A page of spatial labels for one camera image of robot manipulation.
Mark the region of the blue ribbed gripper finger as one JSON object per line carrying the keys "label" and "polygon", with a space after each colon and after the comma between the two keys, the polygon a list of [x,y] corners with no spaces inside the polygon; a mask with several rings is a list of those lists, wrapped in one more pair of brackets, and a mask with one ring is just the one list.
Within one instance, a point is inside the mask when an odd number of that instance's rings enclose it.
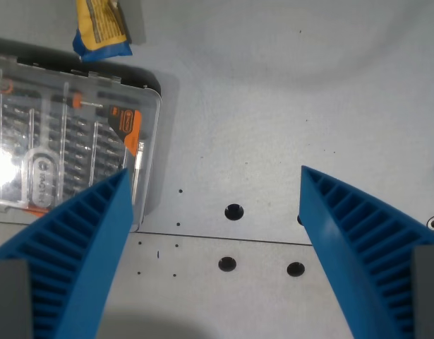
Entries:
{"label": "blue ribbed gripper finger", "polygon": [[124,169],[0,246],[0,259],[28,264],[35,338],[96,336],[132,223]]}
{"label": "blue ribbed gripper finger", "polygon": [[305,166],[299,220],[355,338],[434,338],[434,216]]}

